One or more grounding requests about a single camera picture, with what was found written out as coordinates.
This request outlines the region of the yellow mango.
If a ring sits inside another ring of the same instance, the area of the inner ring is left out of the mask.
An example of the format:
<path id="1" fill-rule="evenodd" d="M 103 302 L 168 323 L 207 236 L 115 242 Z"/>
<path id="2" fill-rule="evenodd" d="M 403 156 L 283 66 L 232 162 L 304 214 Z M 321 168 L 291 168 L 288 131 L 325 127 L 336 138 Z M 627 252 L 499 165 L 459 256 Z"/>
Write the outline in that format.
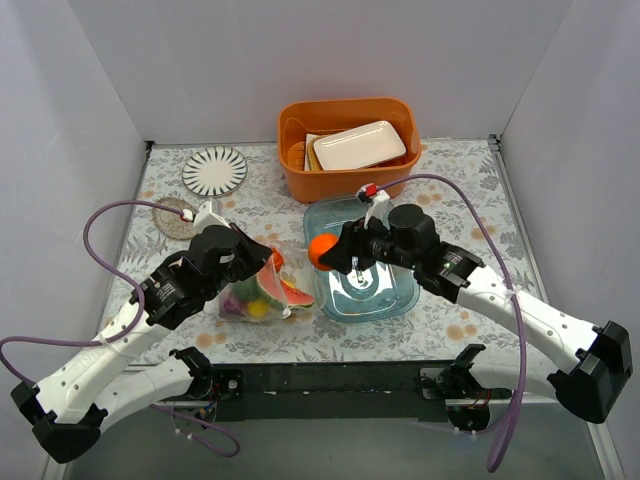
<path id="1" fill-rule="evenodd" d="M 269 304 L 262 299 L 254 300 L 247 304 L 247 313 L 255 320 L 263 319 L 269 311 Z"/>

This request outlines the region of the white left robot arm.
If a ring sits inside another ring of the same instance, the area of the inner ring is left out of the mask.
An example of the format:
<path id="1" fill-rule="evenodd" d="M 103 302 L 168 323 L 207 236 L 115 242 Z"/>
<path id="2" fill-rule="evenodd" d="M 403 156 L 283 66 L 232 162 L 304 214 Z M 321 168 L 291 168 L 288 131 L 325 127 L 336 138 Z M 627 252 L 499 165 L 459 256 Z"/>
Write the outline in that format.
<path id="1" fill-rule="evenodd" d="M 186 250 L 166 258 L 114 319 L 48 377 L 21 382 L 11 397 L 40 446 L 60 464 L 86 453 L 108 428 L 158 401 L 200 400 L 215 386 L 214 368 L 195 347 L 173 351 L 135 375 L 126 369 L 142 353 L 201 312 L 227 285 L 265 267 L 270 247 L 236 225 L 208 226 Z"/>

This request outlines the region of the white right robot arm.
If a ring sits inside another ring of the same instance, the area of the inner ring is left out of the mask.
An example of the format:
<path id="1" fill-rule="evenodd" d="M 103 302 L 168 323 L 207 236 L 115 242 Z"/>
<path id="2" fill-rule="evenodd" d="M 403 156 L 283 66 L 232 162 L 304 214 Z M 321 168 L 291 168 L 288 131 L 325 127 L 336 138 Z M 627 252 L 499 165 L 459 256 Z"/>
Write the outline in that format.
<path id="1" fill-rule="evenodd" d="M 318 235 L 309 258 L 344 275 L 377 263 L 408 269 L 427 292 L 525 333 L 546 358 L 528 366 L 526 391 L 557 399 L 587 422 L 607 419 L 633 373 L 624 327 L 613 321 L 599 327 L 516 292 L 478 256 L 441 240 L 433 219 L 416 205 L 393 208 L 385 221 L 368 214 L 344 223 L 339 235 Z"/>

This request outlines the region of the orange mandarin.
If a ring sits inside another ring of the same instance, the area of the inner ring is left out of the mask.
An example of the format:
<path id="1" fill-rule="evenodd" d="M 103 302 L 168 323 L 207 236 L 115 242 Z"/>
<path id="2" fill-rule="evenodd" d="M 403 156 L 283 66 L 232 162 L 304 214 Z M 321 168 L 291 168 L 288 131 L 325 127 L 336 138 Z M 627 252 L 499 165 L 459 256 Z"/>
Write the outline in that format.
<path id="1" fill-rule="evenodd" d="M 327 270 L 327 267 L 320 262 L 320 257 L 329 251 L 338 240 L 339 237 L 332 233 L 322 233 L 311 240 L 307 249 L 307 255 L 315 268 L 323 271 Z"/>

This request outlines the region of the watermelon slice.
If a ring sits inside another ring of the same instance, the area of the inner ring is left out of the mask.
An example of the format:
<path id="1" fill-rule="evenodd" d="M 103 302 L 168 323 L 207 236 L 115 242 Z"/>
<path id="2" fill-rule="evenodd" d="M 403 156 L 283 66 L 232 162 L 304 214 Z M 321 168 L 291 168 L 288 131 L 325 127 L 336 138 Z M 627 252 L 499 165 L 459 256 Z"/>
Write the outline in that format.
<path id="1" fill-rule="evenodd" d="M 275 309 L 308 309 L 315 305 L 315 298 L 281 279 L 271 263 L 255 275 L 260 298 Z"/>

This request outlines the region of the clear zip top bag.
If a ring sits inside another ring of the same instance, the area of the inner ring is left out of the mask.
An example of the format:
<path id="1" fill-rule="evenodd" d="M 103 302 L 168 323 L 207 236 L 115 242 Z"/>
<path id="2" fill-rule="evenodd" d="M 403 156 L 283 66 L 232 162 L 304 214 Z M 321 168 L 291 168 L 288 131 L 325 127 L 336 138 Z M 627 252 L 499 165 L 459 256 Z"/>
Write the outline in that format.
<path id="1" fill-rule="evenodd" d="M 227 321 L 265 323 L 312 314 L 324 307 L 305 248 L 275 243 L 266 265 L 246 280 L 227 285 L 216 299 L 216 313 Z"/>

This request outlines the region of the purple sweet potato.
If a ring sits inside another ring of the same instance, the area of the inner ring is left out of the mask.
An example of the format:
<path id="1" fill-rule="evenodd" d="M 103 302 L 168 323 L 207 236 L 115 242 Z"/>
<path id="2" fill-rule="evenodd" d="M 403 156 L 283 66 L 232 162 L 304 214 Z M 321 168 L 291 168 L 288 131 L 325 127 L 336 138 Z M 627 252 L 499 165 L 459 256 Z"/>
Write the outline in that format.
<path id="1" fill-rule="evenodd" d="M 227 295 L 221 302 L 221 312 L 230 316 L 245 317 L 246 304 L 239 301 L 232 294 Z"/>

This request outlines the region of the green pepper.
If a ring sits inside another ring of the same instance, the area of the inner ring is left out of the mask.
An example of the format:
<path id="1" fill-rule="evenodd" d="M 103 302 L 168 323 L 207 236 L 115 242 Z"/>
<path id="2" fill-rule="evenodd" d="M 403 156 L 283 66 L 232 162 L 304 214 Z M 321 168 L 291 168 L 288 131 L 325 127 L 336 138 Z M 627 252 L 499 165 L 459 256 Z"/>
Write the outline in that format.
<path id="1" fill-rule="evenodd" d="M 234 283 L 232 285 L 232 293 L 239 301 L 244 303 L 255 301 L 260 297 L 259 288 L 254 277 Z"/>

